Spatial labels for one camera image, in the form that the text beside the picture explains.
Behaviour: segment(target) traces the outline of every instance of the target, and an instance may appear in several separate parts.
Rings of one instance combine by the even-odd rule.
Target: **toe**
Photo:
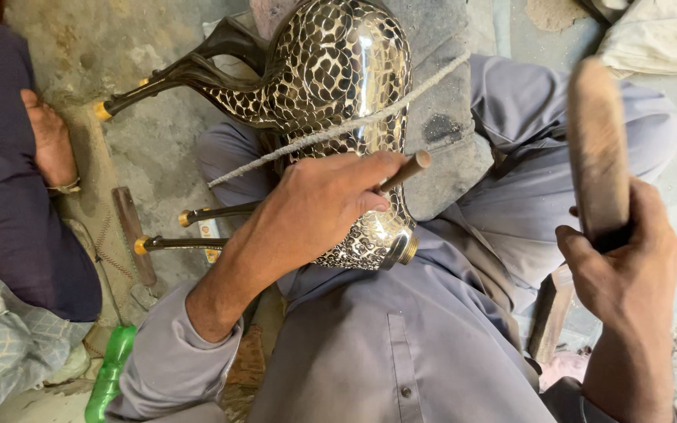
[[[31,90],[20,90],[20,97],[23,99],[25,108],[38,107],[38,96]]]

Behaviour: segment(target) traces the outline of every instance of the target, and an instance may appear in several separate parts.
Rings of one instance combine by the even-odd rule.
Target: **engraved metal surface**
[[[105,103],[116,114],[155,92],[187,85],[226,114],[252,127],[282,134],[282,143],[359,118],[391,105],[411,90],[409,44],[396,18],[378,5],[359,0],[311,0],[302,3],[277,30],[258,81],[224,74],[208,60],[221,54],[221,41],[258,40],[230,20],[226,34],[212,36],[169,69],[154,72],[146,86]],[[228,54],[258,63],[235,47]],[[336,153],[403,153],[407,109],[337,139],[304,148],[289,157],[324,157]],[[386,212],[369,211],[349,234],[315,263],[332,267],[387,269],[404,257],[416,222],[402,187],[387,194]]]

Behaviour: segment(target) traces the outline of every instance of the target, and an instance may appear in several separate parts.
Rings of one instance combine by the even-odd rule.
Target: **metal rod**
[[[169,250],[176,248],[207,248],[210,250],[223,250],[223,246],[229,241],[228,238],[181,238],[165,239],[155,236],[151,238],[143,235],[135,241],[135,252],[144,255],[155,250]]]
[[[430,153],[425,150],[419,150],[404,166],[401,166],[394,176],[391,176],[381,185],[381,192],[387,193],[391,188],[396,187],[403,181],[406,181],[412,176],[417,175],[419,172],[422,172],[424,169],[429,168],[432,163],[433,158],[430,157]]]
[[[252,215],[260,205],[260,201],[247,202],[239,206],[223,207],[212,210],[210,208],[199,208],[198,210],[183,210],[179,214],[179,224],[183,227],[188,227],[195,222],[206,221],[208,219],[215,219],[216,217],[241,216]]]

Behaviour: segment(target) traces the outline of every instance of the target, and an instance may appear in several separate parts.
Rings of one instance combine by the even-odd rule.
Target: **twisted rope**
[[[371,123],[375,123],[381,119],[385,119],[391,115],[399,113],[409,103],[415,101],[419,96],[421,96],[423,92],[427,91],[429,88],[439,83],[443,78],[445,78],[446,75],[448,75],[450,72],[453,72],[456,68],[458,68],[462,63],[464,63],[469,58],[469,55],[470,52],[465,51],[464,54],[458,56],[451,63],[448,63],[446,67],[439,70],[430,79],[428,79],[423,84],[419,85],[417,88],[409,92],[409,94],[403,96],[399,101],[387,107],[384,107],[381,110],[374,112],[373,114],[369,114],[365,117],[348,120],[347,122],[344,122],[341,125],[338,125],[337,127],[331,127],[327,130],[316,132],[314,134],[296,139],[294,142],[292,142],[287,146],[279,148],[278,150],[272,153],[266,154],[265,156],[259,159],[255,159],[249,162],[248,164],[241,166],[240,168],[232,170],[231,172],[225,174],[220,178],[214,179],[211,183],[208,184],[208,186],[213,187],[215,185],[219,185],[223,182],[228,181],[231,178],[236,178],[237,176],[240,176],[245,172],[248,172],[254,168],[257,168],[268,162],[276,160],[281,156],[293,153],[294,151],[308,147],[309,145],[313,145],[321,141],[335,138],[343,133],[353,131],[365,125],[370,125]]]

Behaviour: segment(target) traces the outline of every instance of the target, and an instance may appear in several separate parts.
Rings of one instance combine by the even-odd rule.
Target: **trouser leg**
[[[501,57],[469,62],[477,128],[508,158],[458,204],[522,288],[518,311],[563,262],[555,227],[578,228],[568,212],[576,204],[565,138],[568,75]],[[677,113],[659,92],[620,87],[630,170],[651,181],[677,148]]]
[[[264,155],[257,133],[238,123],[222,123],[203,132],[197,141],[197,157],[206,182],[246,165]],[[224,207],[238,206],[268,197],[278,184],[278,176],[268,166],[261,166],[242,176],[213,187],[218,201]],[[231,218],[239,227],[244,218]]]
[[[0,25],[0,279],[25,303],[90,322],[100,311],[101,287],[33,163],[33,129],[20,98],[31,84],[27,45]]]

